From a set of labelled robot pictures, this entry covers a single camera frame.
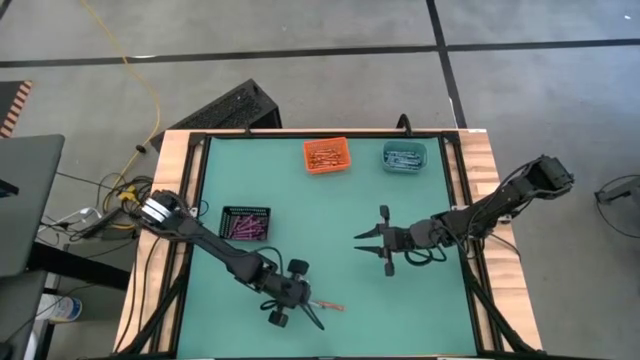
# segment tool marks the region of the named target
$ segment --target teal table surface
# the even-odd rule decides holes
[[[427,147],[427,166],[417,175],[387,173],[381,151],[389,139],[349,139],[351,167],[310,175],[303,139],[213,139],[201,217],[218,233],[223,206],[271,208],[269,239],[232,241],[251,250],[274,246],[284,257],[310,264],[312,298],[346,307],[314,308],[325,331],[300,309],[288,310],[285,328],[260,311],[269,299],[237,283],[224,265],[195,249],[182,319],[178,358],[403,356],[476,353],[460,259],[413,267],[396,255],[396,275],[385,277],[383,260],[354,250],[382,238],[353,237],[380,222],[388,205],[391,224],[408,226],[450,207],[438,140]],[[275,254],[263,255],[276,260]]]

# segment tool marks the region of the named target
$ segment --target orange container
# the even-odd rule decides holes
[[[342,171],[351,166],[347,138],[304,142],[304,165],[311,174]]]

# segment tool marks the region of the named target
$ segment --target concrete floor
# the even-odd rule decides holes
[[[422,0],[91,0],[129,55],[433,45]],[[640,6],[604,0],[437,0],[448,44],[640,37]],[[117,54],[79,1],[13,1],[0,21],[0,61]],[[534,203],[515,221],[542,342],[554,354],[635,359],[640,352],[640,242],[606,227],[592,193],[637,173],[638,47],[450,53],[469,127],[487,128],[500,173],[546,153],[576,186]],[[159,93],[166,127],[254,78],[286,127],[389,127],[405,112],[416,127],[454,127],[437,53],[141,64]],[[118,171],[154,122],[153,104],[121,66],[0,69],[32,80],[15,136],[62,133],[60,171],[99,180]],[[134,173],[152,174],[149,153]],[[47,213],[95,202],[96,188],[58,177]],[[637,209],[605,209],[640,233]],[[95,246],[100,252],[104,244]],[[131,250],[123,254],[132,255]],[[124,268],[131,257],[105,259]],[[87,289],[83,322],[56,329],[50,359],[104,356],[122,295]],[[91,346],[77,351],[82,336]]]

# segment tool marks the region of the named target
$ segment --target wooden table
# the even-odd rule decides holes
[[[299,133],[308,131],[313,133],[355,133],[355,132],[398,132],[400,136],[403,129],[256,129],[253,133]],[[455,132],[458,134],[462,155],[464,159],[466,176],[470,195],[473,201],[478,201],[484,196],[490,194],[500,183],[496,165],[489,143],[489,137],[485,130],[451,130],[451,129],[414,129],[417,132],[442,133]],[[242,134],[244,130],[209,130],[209,134]],[[187,149],[190,138],[190,130],[171,130],[167,131],[164,137],[164,143],[156,173],[154,177],[153,190],[171,190],[179,192],[187,158]],[[451,169],[451,177],[454,185],[454,192],[457,204],[464,204],[463,198],[463,182],[460,181],[458,174],[457,161],[453,151],[453,145],[447,144],[447,158]],[[187,200],[193,201],[195,193],[195,183],[198,177],[199,161],[202,154],[202,147],[196,146],[191,173],[189,178],[189,187],[187,188]],[[495,229],[496,235],[511,242],[515,245],[515,240],[510,225],[499,225]],[[142,313],[142,325],[146,322],[151,313],[155,310],[162,284],[165,264],[168,256],[169,243],[160,240],[155,247],[149,262],[149,271],[147,274],[147,289],[144,304],[140,304],[142,300],[142,286],[144,280],[144,264],[149,257],[150,250],[156,237],[150,233],[143,232],[137,251],[137,259],[139,266],[135,271],[136,276],[136,292],[135,304],[132,309],[133,298],[133,281],[129,282],[127,297],[124,302],[122,317],[116,339],[119,340],[123,336],[129,314],[133,311],[133,316],[129,325],[129,330],[125,334],[121,348],[131,342],[137,333],[139,318]],[[178,248],[176,254],[175,266],[173,272],[177,273],[177,267],[181,263],[183,249]],[[489,275],[491,289],[494,302],[500,309],[511,326],[520,334],[520,336],[532,347],[541,348],[540,338],[536,327],[527,286],[524,280],[524,274],[518,257],[504,245],[488,240],[484,251],[486,259],[486,268]],[[491,331],[489,328],[486,313],[477,303],[480,332],[483,339],[484,348],[493,349]],[[165,316],[164,325],[160,337],[159,351],[167,351],[170,343],[170,333],[173,326],[174,305],[168,310]]]

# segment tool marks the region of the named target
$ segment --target blue container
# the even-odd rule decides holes
[[[389,157],[394,152],[411,152],[415,156],[409,162],[417,165],[395,165],[389,161]],[[382,149],[382,167],[389,172],[417,174],[427,165],[427,148],[421,144],[411,141],[387,141]]]

